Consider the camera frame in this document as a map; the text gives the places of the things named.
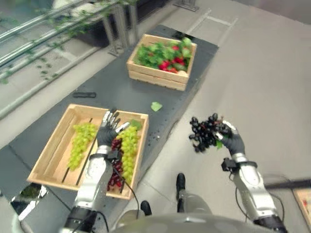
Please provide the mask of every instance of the robotic arm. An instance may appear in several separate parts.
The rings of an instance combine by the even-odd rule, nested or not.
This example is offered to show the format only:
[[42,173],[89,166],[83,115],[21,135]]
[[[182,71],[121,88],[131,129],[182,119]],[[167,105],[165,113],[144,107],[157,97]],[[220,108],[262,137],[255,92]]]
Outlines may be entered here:
[[111,142],[119,132],[129,126],[124,123],[116,129],[120,119],[116,109],[106,112],[97,133],[98,148],[96,154],[90,156],[86,167],[86,176],[77,193],[73,208],[61,233],[89,233],[92,231],[97,212],[104,206],[105,191],[113,169],[109,161],[115,159],[111,155]]
[[286,233],[287,230],[276,212],[273,199],[264,187],[263,179],[257,171],[257,164],[245,156],[245,146],[237,129],[227,121],[223,121],[232,131],[230,138],[216,132],[215,136],[228,149],[232,159],[225,158],[223,171],[234,175],[233,182],[239,190],[243,205],[254,224]]

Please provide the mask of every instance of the green grapes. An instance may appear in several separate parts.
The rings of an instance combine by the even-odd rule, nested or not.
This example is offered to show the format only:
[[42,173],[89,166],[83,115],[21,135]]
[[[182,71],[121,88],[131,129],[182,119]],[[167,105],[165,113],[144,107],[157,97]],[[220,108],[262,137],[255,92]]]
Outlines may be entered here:
[[82,123],[73,126],[76,136],[72,140],[72,149],[67,164],[71,171],[74,171],[81,163],[87,150],[87,146],[96,136],[97,127],[92,123]]
[[137,142],[139,140],[137,127],[130,125],[126,130],[121,132],[116,139],[122,139],[122,176],[125,178],[126,182],[130,183],[132,181],[135,157],[137,154]]

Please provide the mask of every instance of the gray tabletop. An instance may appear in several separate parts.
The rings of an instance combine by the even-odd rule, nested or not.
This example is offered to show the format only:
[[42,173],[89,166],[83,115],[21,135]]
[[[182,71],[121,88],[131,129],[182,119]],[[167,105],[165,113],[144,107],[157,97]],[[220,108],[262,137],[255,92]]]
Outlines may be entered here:
[[[172,38],[176,30],[158,25],[149,34]],[[170,131],[184,113],[189,102],[200,87],[208,65],[218,47],[194,38],[197,44],[191,76],[184,92],[135,81],[129,78],[126,61],[134,47],[116,58],[107,67],[83,83],[79,91],[92,91],[97,97],[73,98],[69,94],[46,114],[0,150],[0,189],[10,200],[26,185],[26,179],[46,145],[59,119],[70,103],[102,108],[117,107],[125,111],[149,115],[149,130],[141,162],[140,177],[156,159]],[[153,112],[153,101],[163,104],[159,112]],[[57,232],[72,206],[76,192],[48,186],[49,194],[25,218],[35,233]],[[107,198],[104,214],[118,214],[117,199]]]

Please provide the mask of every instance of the bunch of black grapes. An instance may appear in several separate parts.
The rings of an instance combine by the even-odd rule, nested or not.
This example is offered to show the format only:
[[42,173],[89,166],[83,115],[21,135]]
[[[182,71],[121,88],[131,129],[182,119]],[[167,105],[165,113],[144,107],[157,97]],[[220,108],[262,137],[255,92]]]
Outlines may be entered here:
[[223,124],[223,119],[218,119],[218,114],[214,113],[208,117],[208,120],[198,121],[196,117],[192,117],[190,121],[192,131],[194,134],[189,136],[189,139],[193,140],[193,147],[195,152],[204,152],[205,149],[210,146],[217,145],[217,139],[214,136],[216,132],[220,132],[224,137],[231,137],[231,129]]

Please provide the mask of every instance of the wooden box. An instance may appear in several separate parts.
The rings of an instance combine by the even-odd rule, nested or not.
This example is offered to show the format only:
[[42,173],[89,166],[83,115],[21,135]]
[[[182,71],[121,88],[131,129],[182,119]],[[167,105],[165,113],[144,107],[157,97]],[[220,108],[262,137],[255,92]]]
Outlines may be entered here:
[[184,91],[186,89],[186,86],[187,86],[187,83],[190,77],[195,50],[196,50],[196,44],[192,43],[191,45],[192,57],[190,58],[187,74],[185,75],[170,73],[170,72],[166,72],[160,69],[154,69],[150,67],[144,67],[144,66],[136,65],[134,63],[134,58],[136,56],[136,53],[142,44],[150,45],[155,42],[165,43],[169,41],[178,41],[178,40],[145,34],[140,40],[140,42],[137,44],[132,55],[130,56],[130,58],[128,59],[126,63],[130,78],[152,83],[152,84],[157,84],[157,85],[164,86],[164,87],[171,88],[171,89],[177,89],[180,91]]
[[[27,181],[70,190],[78,190],[85,177],[84,168],[88,162],[88,157],[96,152],[97,142],[93,147],[92,143],[89,144],[80,166],[74,171],[70,171],[67,168],[67,164],[72,148],[71,142],[75,137],[73,125],[91,122],[100,126],[106,111],[107,109],[70,104],[49,138]],[[133,178],[130,183],[131,188],[134,189],[137,185],[140,162],[149,126],[148,115],[124,111],[118,112],[120,113],[118,117],[121,119],[119,125],[132,119],[142,124],[142,129],[138,131],[140,140],[138,141],[138,152]],[[132,198],[132,193],[125,185],[122,193],[109,191],[107,192],[107,196],[129,200]]]
[[295,189],[294,195],[304,216],[307,225],[311,230],[311,188]]

